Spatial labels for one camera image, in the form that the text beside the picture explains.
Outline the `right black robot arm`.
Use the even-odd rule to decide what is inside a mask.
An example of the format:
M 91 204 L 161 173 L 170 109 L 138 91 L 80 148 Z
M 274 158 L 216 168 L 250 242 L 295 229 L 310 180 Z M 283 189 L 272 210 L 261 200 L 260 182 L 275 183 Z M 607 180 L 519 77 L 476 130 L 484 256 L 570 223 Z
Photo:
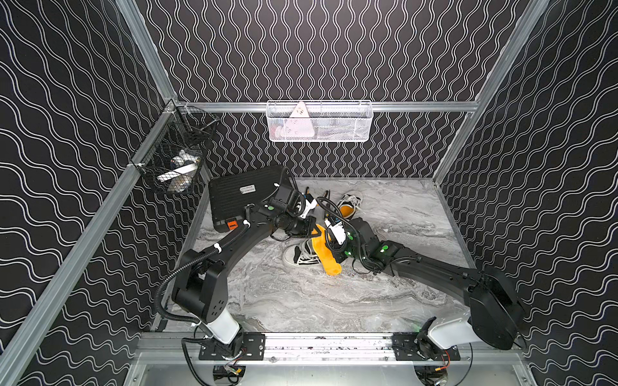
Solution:
M 410 279 L 460 302 L 465 309 L 434 316 L 415 338 L 418 353 L 430 358 L 452 347 L 483 342 L 510 350 L 525 316 L 513 283 L 499 270 L 478 270 L 427 257 L 404 244 L 381 241 L 362 218 L 341 222 L 344 242 L 337 257 L 353 257 L 371 273 Z

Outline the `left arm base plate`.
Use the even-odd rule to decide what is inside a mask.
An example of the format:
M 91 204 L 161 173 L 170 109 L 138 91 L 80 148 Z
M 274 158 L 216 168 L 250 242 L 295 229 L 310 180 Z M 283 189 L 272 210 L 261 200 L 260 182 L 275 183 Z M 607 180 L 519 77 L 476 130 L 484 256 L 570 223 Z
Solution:
M 257 332 L 239 332 L 230 344 L 207 339 L 201 344 L 199 360 L 234 361 L 236 359 L 261 361 L 264 358 L 267 337 Z

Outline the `black white sneaker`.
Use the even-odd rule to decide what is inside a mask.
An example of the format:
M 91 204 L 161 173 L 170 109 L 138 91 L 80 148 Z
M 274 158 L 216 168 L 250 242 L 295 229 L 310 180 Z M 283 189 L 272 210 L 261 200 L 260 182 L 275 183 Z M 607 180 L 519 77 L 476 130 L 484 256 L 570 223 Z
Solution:
M 321 264 L 311 240 L 305 240 L 301 244 L 286 248 L 282 259 L 285 265 L 297 268 Z
M 361 209 L 364 196 L 360 191 L 348 191 L 337 203 L 337 208 L 346 219 L 352 219 Z

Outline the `yellow insole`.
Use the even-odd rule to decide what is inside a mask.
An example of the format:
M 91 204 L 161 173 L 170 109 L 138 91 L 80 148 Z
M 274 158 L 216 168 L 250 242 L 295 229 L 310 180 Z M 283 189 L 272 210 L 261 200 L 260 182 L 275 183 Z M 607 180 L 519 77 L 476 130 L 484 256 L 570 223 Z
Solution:
M 351 219 L 356 214 L 357 207 L 352 204 L 341 204 L 339 206 L 342 217 L 345 219 Z
M 312 250 L 317 255 L 326 275 L 337 276 L 342 272 L 341 265 L 333 257 L 332 251 L 327 247 L 325 228 L 316 225 L 312 231 Z

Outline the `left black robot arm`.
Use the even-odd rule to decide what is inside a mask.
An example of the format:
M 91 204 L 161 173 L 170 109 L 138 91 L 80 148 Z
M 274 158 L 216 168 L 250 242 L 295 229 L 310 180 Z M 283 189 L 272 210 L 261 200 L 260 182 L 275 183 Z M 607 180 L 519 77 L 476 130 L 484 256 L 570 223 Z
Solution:
M 241 207 L 238 226 L 213 246 L 188 251 L 174 276 L 172 301 L 208 328 L 221 344 L 230 345 L 241 327 L 227 310 L 228 276 L 256 245 L 282 230 L 290 238 L 308 238 L 318 231 L 307 214 L 307 198 L 289 183 L 276 183 L 265 199 Z

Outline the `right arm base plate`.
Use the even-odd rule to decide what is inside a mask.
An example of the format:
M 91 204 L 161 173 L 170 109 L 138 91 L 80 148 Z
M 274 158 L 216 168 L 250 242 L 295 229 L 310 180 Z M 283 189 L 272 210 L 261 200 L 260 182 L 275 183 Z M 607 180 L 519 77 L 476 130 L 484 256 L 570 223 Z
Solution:
M 397 361 L 460 361 L 457 348 L 441 349 L 428 338 L 419 338 L 418 333 L 394 333 L 391 347 Z

